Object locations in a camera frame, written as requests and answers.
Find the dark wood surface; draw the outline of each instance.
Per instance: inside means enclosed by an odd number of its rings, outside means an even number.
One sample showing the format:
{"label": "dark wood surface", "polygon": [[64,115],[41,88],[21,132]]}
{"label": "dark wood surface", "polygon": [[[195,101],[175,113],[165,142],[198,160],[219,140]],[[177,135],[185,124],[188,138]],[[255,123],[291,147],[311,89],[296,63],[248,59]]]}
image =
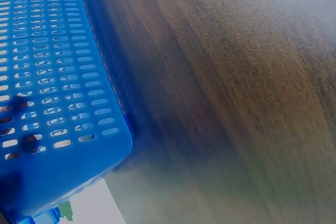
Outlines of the dark wood surface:
{"label": "dark wood surface", "polygon": [[336,223],[336,0],[86,4],[133,114],[127,224]]}

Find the oblong slot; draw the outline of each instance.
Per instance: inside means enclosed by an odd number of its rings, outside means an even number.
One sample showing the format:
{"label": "oblong slot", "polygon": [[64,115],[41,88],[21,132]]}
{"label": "oblong slot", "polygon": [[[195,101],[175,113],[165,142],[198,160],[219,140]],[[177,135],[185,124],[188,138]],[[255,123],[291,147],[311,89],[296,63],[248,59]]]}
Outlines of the oblong slot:
{"label": "oblong slot", "polygon": [[15,128],[11,127],[11,128],[7,128],[7,129],[2,129],[0,131],[1,136],[5,136],[5,135],[11,135],[13,133],[15,133]]}
{"label": "oblong slot", "polygon": [[8,89],[8,85],[1,85],[0,86],[0,91],[4,91]]}
{"label": "oblong slot", "polygon": [[0,107],[0,112],[6,112],[6,111],[11,111],[12,107],[11,106],[2,106]]}
{"label": "oblong slot", "polygon": [[75,84],[67,84],[63,86],[64,90],[74,90],[74,89],[79,89],[80,85],[75,83]]}
{"label": "oblong slot", "polygon": [[17,95],[19,97],[29,97],[33,94],[32,91],[28,90],[28,91],[22,91],[22,92],[19,92]]}
{"label": "oblong slot", "polygon": [[30,76],[30,73],[29,72],[20,72],[20,73],[16,73],[14,75],[15,78],[26,78],[26,77],[29,77]]}
{"label": "oblong slot", "polygon": [[118,132],[118,129],[117,128],[111,128],[111,129],[108,129],[108,130],[105,130],[102,132],[102,135],[103,136],[108,136],[108,135],[112,135],[114,133]]}
{"label": "oblong slot", "polygon": [[5,102],[9,100],[9,95],[0,95],[0,102]]}
{"label": "oblong slot", "polygon": [[17,145],[18,141],[16,139],[7,140],[2,143],[2,148],[8,148]]}
{"label": "oblong slot", "polygon": [[46,115],[55,114],[61,111],[60,107],[48,108],[44,111]]}
{"label": "oblong slot", "polygon": [[28,118],[34,118],[37,116],[37,113],[35,111],[26,112],[23,115],[21,115],[21,119],[28,119]]}
{"label": "oblong slot", "polygon": [[85,135],[85,136],[81,136],[78,138],[78,140],[80,142],[87,142],[87,141],[90,141],[90,140],[93,140],[95,139],[95,135],[94,134],[89,134],[89,135]]}
{"label": "oblong slot", "polygon": [[37,81],[38,84],[49,84],[55,82],[55,78],[49,77],[49,78],[42,78]]}
{"label": "oblong slot", "polygon": [[54,93],[56,91],[57,91],[56,87],[47,87],[47,88],[44,88],[44,89],[40,89],[39,93],[40,94],[49,94],[49,93]]}
{"label": "oblong slot", "polygon": [[11,116],[7,116],[5,118],[0,118],[0,123],[8,123],[11,122],[13,118]]}
{"label": "oblong slot", "polygon": [[66,95],[65,99],[66,100],[75,100],[75,99],[79,99],[79,98],[82,98],[82,97],[83,97],[83,94],[81,94],[81,93],[74,93],[74,94]]}
{"label": "oblong slot", "polygon": [[23,82],[18,82],[17,84],[15,84],[16,88],[26,88],[28,86],[31,85],[31,81],[23,81]]}
{"label": "oblong slot", "polygon": [[104,115],[110,112],[111,112],[111,109],[105,108],[105,109],[96,110],[95,115]]}
{"label": "oblong slot", "polygon": [[69,109],[70,110],[75,110],[75,109],[82,109],[82,108],[85,108],[85,103],[83,102],[78,102],[78,103],[74,103],[74,104],[70,104],[69,105]]}
{"label": "oblong slot", "polygon": [[76,121],[76,120],[81,120],[81,119],[85,119],[88,118],[89,114],[88,113],[79,113],[76,115],[72,115],[71,116],[71,120]]}
{"label": "oblong slot", "polygon": [[55,118],[47,121],[48,126],[64,123],[64,118]]}
{"label": "oblong slot", "polygon": [[84,131],[92,128],[91,123],[79,124],[75,127],[75,131]]}
{"label": "oblong slot", "polygon": [[45,146],[39,146],[37,148],[32,148],[30,150],[30,153],[31,154],[38,154],[38,153],[45,152],[46,150],[47,150],[47,147],[45,147]]}
{"label": "oblong slot", "polygon": [[54,130],[50,133],[50,136],[62,136],[68,133],[67,129]]}
{"label": "oblong slot", "polygon": [[29,124],[26,124],[22,127],[22,129],[24,131],[30,131],[30,130],[34,130],[34,129],[37,129],[40,127],[40,124],[39,123],[29,123]]}
{"label": "oblong slot", "polygon": [[54,144],[54,148],[63,148],[63,147],[69,146],[70,144],[71,144],[70,140],[63,140],[63,141],[56,142]]}
{"label": "oblong slot", "polygon": [[49,104],[49,103],[55,103],[58,102],[58,97],[48,97],[42,99],[42,104]]}
{"label": "oblong slot", "polygon": [[105,104],[107,103],[108,100],[107,99],[97,99],[97,100],[94,100],[91,102],[91,105],[93,106],[98,106],[98,105],[102,105],[102,104]]}
{"label": "oblong slot", "polygon": [[28,142],[35,142],[35,141],[39,141],[41,140],[43,137],[41,134],[35,134],[35,135],[32,135],[32,136],[29,136],[27,137],[27,141]]}
{"label": "oblong slot", "polygon": [[8,153],[5,155],[5,159],[15,159],[20,157],[20,152]]}
{"label": "oblong slot", "polygon": [[74,80],[77,80],[77,75],[75,74],[71,74],[71,75],[68,75],[68,76],[61,76],[61,81],[74,81]]}
{"label": "oblong slot", "polygon": [[100,81],[89,81],[87,83],[85,83],[86,87],[96,87],[96,86],[100,86],[101,82]]}
{"label": "oblong slot", "polygon": [[99,125],[107,125],[107,124],[110,124],[110,123],[114,123],[115,120],[113,118],[105,118],[105,119],[102,119],[98,122]]}
{"label": "oblong slot", "polygon": [[88,92],[88,95],[91,96],[91,97],[96,96],[96,95],[102,95],[102,94],[105,94],[105,91],[101,90],[101,89],[92,90],[92,91]]}

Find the basket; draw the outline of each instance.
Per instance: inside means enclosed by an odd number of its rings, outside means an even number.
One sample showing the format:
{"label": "basket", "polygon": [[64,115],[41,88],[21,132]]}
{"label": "basket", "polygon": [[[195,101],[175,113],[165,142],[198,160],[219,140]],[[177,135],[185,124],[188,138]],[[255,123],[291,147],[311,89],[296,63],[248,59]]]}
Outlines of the basket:
{"label": "basket", "polygon": [[132,148],[82,0],[0,0],[0,207],[47,210]]}

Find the perforated plastic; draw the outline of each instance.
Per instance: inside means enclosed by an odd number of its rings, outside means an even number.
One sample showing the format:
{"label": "perforated plastic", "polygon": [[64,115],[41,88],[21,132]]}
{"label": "perforated plastic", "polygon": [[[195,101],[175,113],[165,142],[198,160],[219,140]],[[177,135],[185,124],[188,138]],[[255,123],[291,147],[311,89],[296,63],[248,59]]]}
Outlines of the perforated plastic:
{"label": "perforated plastic", "polygon": [[0,107],[0,205],[14,218],[93,183],[132,147],[82,0],[0,0]]}

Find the ventilation hole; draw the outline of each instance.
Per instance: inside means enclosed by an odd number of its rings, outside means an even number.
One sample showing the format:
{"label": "ventilation hole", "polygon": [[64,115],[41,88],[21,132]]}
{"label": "ventilation hole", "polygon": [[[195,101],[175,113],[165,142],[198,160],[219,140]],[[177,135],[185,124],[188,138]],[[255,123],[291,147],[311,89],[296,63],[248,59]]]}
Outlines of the ventilation hole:
{"label": "ventilation hole", "polygon": [[24,113],[22,116],[21,116],[21,119],[28,119],[28,118],[34,118],[37,116],[37,113],[35,111],[31,111],[31,112],[27,112],[27,113]]}
{"label": "ventilation hole", "polygon": [[0,86],[0,91],[4,91],[8,89],[8,85],[2,85]]}
{"label": "ventilation hole", "polygon": [[84,124],[80,124],[77,125],[75,127],[75,131],[84,131],[84,130],[88,130],[92,128],[92,124],[91,123],[84,123]]}
{"label": "ventilation hole", "polygon": [[50,133],[50,136],[62,136],[68,133],[67,129],[54,130]]}
{"label": "ventilation hole", "polygon": [[54,44],[54,48],[59,48],[59,49],[65,49],[70,46],[69,43],[60,43],[60,44]]}
{"label": "ventilation hole", "polygon": [[71,64],[73,62],[73,59],[71,59],[71,58],[58,59],[56,62],[58,64]]}
{"label": "ventilation hole", "polygon": [[75,100],[75,99],[79,99],[82,98],[83,95],[81,93],[74,93],[74,94],[69,94],[67,96],[65,96],[66,100]]}
{"label": "ventilation hole", "polygon": [[100,86],[101,82],[100,81],[89,81],[87,83],[85,83],[86,87],[96,87],[96,86]]}
{"label": "ventilation hole", "polygon": [[88,118],[88,117],[89,117],[88,113],[79,113],[77,115],[71,116],[71,120],[73,120],[73,121],[81,120],[81,119],[85,119],[85,118]]}
{"label": "ventilation hole", "polygon": [[82,109],[82,108],[84,108],[84,107],[85,107],[85,103],[83,103],[83,102],[78,102],[78,103],[69,105],[68,108],[69,108],[70,110],[75,110],[75,109]]}
{"label": "ventilation hole", "polygon": [[12,120],[13,120],[12,117],[1,118],[0,123],[8,123],[11,122]]}
{"label": "ventilation hole", "polygon": [[104,115],[110,112],[111,112],[111,109],[105,108],[105,109],[96,110],[95,115]]}
{"label": "ventilation hole", "polygon": [[44,111],[46,115],[55,114],[61,111],[60,107],[48,108]]}
{"label": "ventilation hole", "polygon": [[53,41],[67,41],[67,40],[68,40],[68,37],[67,37],[67,36],[54,37],[52,40],[53,40]]}
{"label": "ventilation hole", "polygon": [[14,60],[27,60],[29,59],[28,55],[19,55],[19,56],[14,56]]}
{"label": "ventilation hole", "polygon": [[74,89],[79,89],[80,85],[75,83],[75,84],[68,84],[68,85],[64,85],[63,89],[64,90],[74,90]]}
{"label": "ventilation hole", "polygon": [[28,68],[28,67],[29,67],[28,63],[20,63],[20,64],[14,65],[14,69],[24,69],[24,68]]}
{"label": "ventilation hole", "polygon": [[42,61],[38,61],[37,63],[35,63],[36,66],[47,66],[50,65],[51,61],[50,60],[42,60]]}
{"label": "ventilation hole", "polygon": [[92,57],[79,57],[78,61],[79,62],[84,62],[84,61],[92,61],[93,58]]}
{"label": "ventilation hole", "polygon": [[58,101],[58,97],[48,97],[42,99],[42,104],[49,104],[49,103],[55,103]]}
{"label": "ventilation hole", "polygon": [[36,71],[36,73],[37,73],[38,75],[42,75],[42,74],[50,74],[50,73],[52,73],[52,72],[53,72],[53,70],[50,69],[50,68],[47,68],[47,69],[41,69],[41,70],[37,70],[37,71]]}
{"label": "ventilation hole", "polygon": [[17,95],[20,97],[29,97],[33,94],[32,91],[23,91],[23,92],[19,92]]}
{"label": "ventilation hole", "polygon": [[82,70],[95,69],[95,68],[96,68],[96,65],[93,65],[93,64],[82,65],[82,66],[80,66],[79,68],[82,69]]}
{"label": "ventilation hole", "polygon": [[37,129],[37,128],[39,128],[39,127],[40,127],[39,123],[29,123],[29,124],[24,125],[24,126],[22,127],[22,129],[23,129],[24,131],[30,131],[30,130]]}
{"label": "ventilation hole", "polygon": [[86,40],[87,37],[86,36],[73,36],[72,39],[73,40]]}
{"label": "ventilation hole", "polygon": [[91,105],[101,105],[107,103],[107,99],[98,99],[91,102]]}
{"label": "ventilation hole", "polygon": [[71,28],[81,28],[81,27],[83,27],[83,24],[69,24],[69,27],[71,27]]}
{"label": "ventilation hole", "polygon": [[74,72],[75,67],[61,67],[61,68],[58,69],[58,71],[60,71],[60,72]]}
{"label": "ventilation hole", "polygon": [[61,81],[73,81],[73,80],[77,80],[77,76],[75,76],[74,74],[69,75],[69,76],[62,76]]}
{"label": "ventilation hole", "polygon": [[25,88],[31,85],[31,81],[24,81],[24,82],[18,82],[17,84],[15,84],[16,88]]}
{"label": "ventilation hole", "polygon": [[27,141],[28,142],[35,142],[35,141],[39,141],[41,140],[43,137],[41,134],[35,134],[35,135],[32,135],[32,136],[29,136],[27,137]]}
{"label": "ventilation hole", "polygon": [[0,133],[1,133],[2,136],[11,135],[11,134],[15,133],[15,128],[3,129],[3,130],[0,131]]}
{"label": "ventilation hole", "polygon": [[16,40],[13,42],[14,46],[20,46],[20,45],[25,45],[28,43],[27,39],[20,39],[20,40]]}
{"label": "ventilation hole", "polygon": [[79,49],[79,50],[76,50],[76,53],[79,55],[90,54],[91,50],[90,49]]}
{"label": "ventilation hole", "polygon": [[83,78],[95,78],[95,77],[98,77],[98,73],[94,72],[94,73],[84,73],[83,75]]}
{"label": "ventilation hole", "polygon": [[12,110],[11,106],[2,106],[0,107],[0,112],[6,112]]}
{"label": "ventilation hole", "polygon": [[60,123],[64,123],[64,118],[55,118],[55,119],[51,119],[47,121],[47,125],[49,126],[60,124]]}
{"label": "ventilation hole", "polygon": [[48,87],[48,88],[45,88],[45,89],[40,89],[39,93],[40,94],[49,94],[49,93],[54,93],[56,91],[57,91],[57,89],[55,87]]}
{"label": "ventilation hole", "polygon": [[15,78],[25,78],[25,77],[29,77],[30,73],[29,72],[21,72],[21,73],[16,73],[14,75]]}
{"label": "ventilation hole", "polygon": [[99,125],[106,125],[106,124],[110,124],[110,123],[114,123],[115,120],[113,118],[106,118],[106,119],[103,119],[103,120],[100,120],[98,122]]}
{"label": "ventilation hole", "polygon": [[70,144],[71,144],[70,140],[63,140],[63,141],[59,141],[55,143],[54,148],[63,148],[63,147],[69,146]]}
{"label": "ventilation hole", "polygon": [[0,96],[0,102],[4,102],[4,101],[8,101],[8,100],[9,100],[9,95],[8,94]]}
{"label": "ventilation hole", "polygon": [[8,153],[5,155],[5,159],[15,159],[20,157],[20,152]]}
{"label": "ventilation hole", "polygon": [[48,52],[38,52],[36,54],[34,54],[35,58],[42,58],[42,57],[49,57],[50,53]]}
{"label": "ventilation hole", "polygon": [[37,81],[38,84],[48,84],[48,83],[53,83],[55,82],[55,78],[43,78]]}
{"label": "ventilation hole", "polygon": [[18,141],[16,139],[7,140],[2,143],[2,148],[8,148],[17,145]]}
{"label": "ventilation hole", "polygon": [[39,146],[37,148],[32,148],[30,150],[31,154],[38,154],[38,153],[42,153],[45,152],[47,150],[47,148],[45,146]]}
{"label": "ventilation hole", "polygon": [[93,139],[95,139],[94,134],[89,134],[89,135],[81,136],[81,137],[78,138],[78,140],[80,142],[87,142],[87,141],[90,141],[90,140],[93,140]]}
{"label": "ventilation hole", "polygon": [[108,129],[108,130],[105,130],[102,132],[102,135],[103,136],[107,136],[107,135],[111,135],[111,134],[114,134],[118,132],[118,129],[117,128],[111,128],[111,129]]}
{"label": "ventilation hole", "polygon": [[34,102],[33,101],[29,101],[29,102],[25,102],[25,103],[21,103],[21,107],[32,107],[34,106]]}

